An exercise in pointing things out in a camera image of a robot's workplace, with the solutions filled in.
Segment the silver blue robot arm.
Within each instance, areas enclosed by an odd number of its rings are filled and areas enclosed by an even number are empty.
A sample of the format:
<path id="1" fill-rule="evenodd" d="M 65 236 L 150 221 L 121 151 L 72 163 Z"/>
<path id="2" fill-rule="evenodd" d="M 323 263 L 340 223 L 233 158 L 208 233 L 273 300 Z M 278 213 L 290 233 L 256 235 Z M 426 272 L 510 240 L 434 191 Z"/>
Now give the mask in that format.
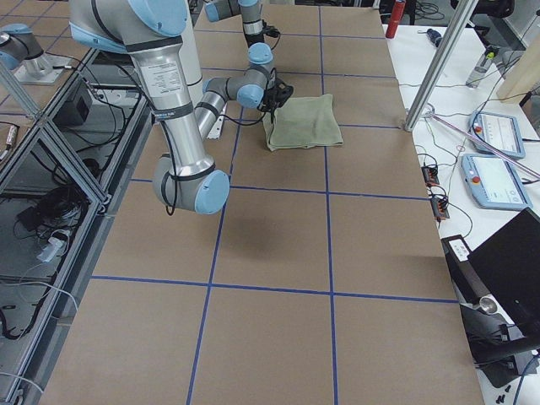
<path id="1" fill-rule="evenodd" d="M 127 54 L 154 117 L 163 128 L 168 153 L 159 158 L 153 187 L 172 209 L 214 214 L 225 205 L 229 177 L 216 169 L 203 142 L 225 105 L 274 113 L 293 94 L 278 77 L 267 25 L 258 1 L 210 1 L 208 20 L 239 15 L 248 45 L 249 66 L 239 77 L 212 78 L 193 102 L 185 72 L 198 62 L 189 7 L 184 1 L 71 1 L 73 38 L 88 47 Z"/>
<path id="2" fill-rule="evenodd" d="M 243 34 L 248 46 L 264 43 L 265 37 L 279 42 L 281 33 L 273 25 L 262 18 L 262 5 L 257 0 L 213 0 L 206 1 L 203 6 L 209 22 L 219 22 L 228 18 L 241 16 Z"/>

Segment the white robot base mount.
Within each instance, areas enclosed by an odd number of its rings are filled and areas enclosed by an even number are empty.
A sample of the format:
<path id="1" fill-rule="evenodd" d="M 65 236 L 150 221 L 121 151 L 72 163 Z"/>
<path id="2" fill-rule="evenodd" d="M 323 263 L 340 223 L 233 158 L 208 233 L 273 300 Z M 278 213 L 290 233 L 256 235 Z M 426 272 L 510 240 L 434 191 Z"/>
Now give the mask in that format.
<path id="1" fill-rule="evenodd" d="M 187 17 L 186 28 L 181 34 L 182 46 L 179 56 L 192 103 L 196 105 L 203 97 L 203 75 L 200 68 L 195 36 L 193 34 L 189 2 L 184 0 L 183 3 L 186 6 Z"/>

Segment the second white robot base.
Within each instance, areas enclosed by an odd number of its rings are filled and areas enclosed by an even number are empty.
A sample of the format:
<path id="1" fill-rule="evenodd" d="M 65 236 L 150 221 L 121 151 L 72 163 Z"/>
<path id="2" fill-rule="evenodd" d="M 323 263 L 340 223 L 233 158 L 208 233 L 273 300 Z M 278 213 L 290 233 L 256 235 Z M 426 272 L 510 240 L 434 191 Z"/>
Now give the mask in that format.
<path id="1" fill-rule="evenodd" d="M 24 60 L 15 69 L 14 76 L 22 84 L 54 84 L 71 61 L 71 57 L 44 53 L 37 58 Z"/>

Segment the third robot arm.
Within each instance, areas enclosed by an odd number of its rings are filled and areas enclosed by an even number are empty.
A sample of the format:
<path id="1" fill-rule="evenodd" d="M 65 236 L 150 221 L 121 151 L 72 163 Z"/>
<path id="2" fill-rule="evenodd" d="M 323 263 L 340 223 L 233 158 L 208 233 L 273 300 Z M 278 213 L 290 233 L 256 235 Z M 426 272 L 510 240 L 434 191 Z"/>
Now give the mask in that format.
<path id="1" fill-rule="evenodd" d="M 22 23 L 13 23 L 1 27 L 1 62 L 13 71 L 23 61 L 41 57 L 44 53 L 32 29 Z"/>

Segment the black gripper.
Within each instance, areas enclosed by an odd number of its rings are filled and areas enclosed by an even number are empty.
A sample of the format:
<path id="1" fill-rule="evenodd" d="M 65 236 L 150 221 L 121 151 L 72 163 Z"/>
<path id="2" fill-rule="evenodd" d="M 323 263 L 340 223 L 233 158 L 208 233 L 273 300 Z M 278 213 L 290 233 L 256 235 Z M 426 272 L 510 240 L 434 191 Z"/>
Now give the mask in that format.
<path id="1" fill-rule="evenodd" d="M 266 36 L 279 40 L 280 31 L 274 25 L 268 24 L 265 20 L 245 23 L 245 39 L 247 47 L 256 43 L 264 43 Z"/>
<path id="2" fill-rule="evenodd" d="M 261 112 L 269 112 L 270 122 L 274 123 L 275 111 L 284 106 L 293 95 L 294 87 L 286 84 L 281 78 L 276 78 L 274 86 L 266 89 L 262 101 L 257 109 Z"/>

